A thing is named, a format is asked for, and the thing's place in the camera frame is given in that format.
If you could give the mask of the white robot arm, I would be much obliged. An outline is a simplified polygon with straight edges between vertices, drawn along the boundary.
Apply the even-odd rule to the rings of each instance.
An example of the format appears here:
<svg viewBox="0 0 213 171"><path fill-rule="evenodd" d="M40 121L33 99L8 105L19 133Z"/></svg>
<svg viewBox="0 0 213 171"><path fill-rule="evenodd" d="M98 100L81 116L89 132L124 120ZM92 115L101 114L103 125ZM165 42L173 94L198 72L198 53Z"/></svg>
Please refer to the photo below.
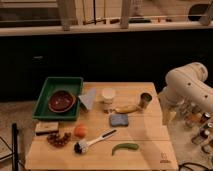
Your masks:
<svg viewBox="0 0 213 171"><path fill-rule="evenodd" d="M213 88L205 84L207 77L207 68L199 62L174 68L166 74L166 86L158 94L164 125L169 123L171 112L185 100L213 114Z"/></svg>

